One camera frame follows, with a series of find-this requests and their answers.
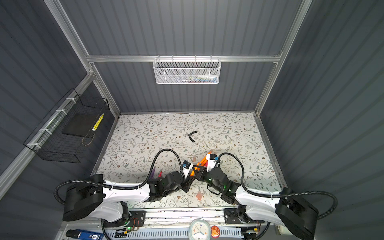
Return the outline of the translucent pink cap front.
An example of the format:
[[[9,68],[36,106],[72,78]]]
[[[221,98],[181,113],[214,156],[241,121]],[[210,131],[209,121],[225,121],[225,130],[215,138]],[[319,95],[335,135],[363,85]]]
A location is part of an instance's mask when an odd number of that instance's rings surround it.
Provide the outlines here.
[[[203,193],[201,191],[198,191],[196,194],[196,198],[198,199],[198,201],[201,201],[203,198]]]

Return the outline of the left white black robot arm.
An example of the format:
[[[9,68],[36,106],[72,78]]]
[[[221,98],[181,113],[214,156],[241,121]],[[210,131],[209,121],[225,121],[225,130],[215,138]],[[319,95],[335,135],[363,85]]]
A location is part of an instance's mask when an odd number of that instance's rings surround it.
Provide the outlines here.
[[[172,172],[164,178],[148,180],[134,186],[110,182],[96,174],[86,180],[66,181],[54,191],[58,202],[64,205],[63,221],[72,222],[86,217],[104,219],[109,223],[130,219],[128,204],[158,202],[171,193],[188,192],[195,177]]]

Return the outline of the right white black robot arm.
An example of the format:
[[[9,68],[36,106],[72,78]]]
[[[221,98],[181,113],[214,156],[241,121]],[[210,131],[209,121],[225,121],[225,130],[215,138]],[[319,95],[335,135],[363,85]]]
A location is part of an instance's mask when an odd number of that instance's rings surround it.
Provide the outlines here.
[[[237,215],[243,222],[262,220],[285,226],[301,240],[313,240],[319,211],[301,196],[278,198],[274,193],[267,197],[258,197],[244,190],[241,184],[228,179],[222,169],[215,167],[209,172],[202,166],[191,169],[186,179],[205,182],[221,194],[221,199],[229,204],[238,205]]]

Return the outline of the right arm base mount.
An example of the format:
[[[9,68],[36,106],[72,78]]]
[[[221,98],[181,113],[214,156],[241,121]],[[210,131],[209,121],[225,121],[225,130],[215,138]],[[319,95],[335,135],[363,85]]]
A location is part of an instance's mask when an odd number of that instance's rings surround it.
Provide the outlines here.
[[[230,224],[264,224],[264,220],[251,220],[245,214],[238,213],[237,208],[225,208],[224,210],[224,219],[227,225]]]

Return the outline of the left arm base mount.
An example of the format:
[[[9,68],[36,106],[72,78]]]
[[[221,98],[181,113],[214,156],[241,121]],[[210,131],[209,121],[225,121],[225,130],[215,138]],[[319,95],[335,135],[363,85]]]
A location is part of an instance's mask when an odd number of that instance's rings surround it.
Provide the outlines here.
[[[103,220],[106,228],[123,228],[123,227],[143,227],[146,218],[146,211],[130,211],[128,218],[121,218],[115,222]]]

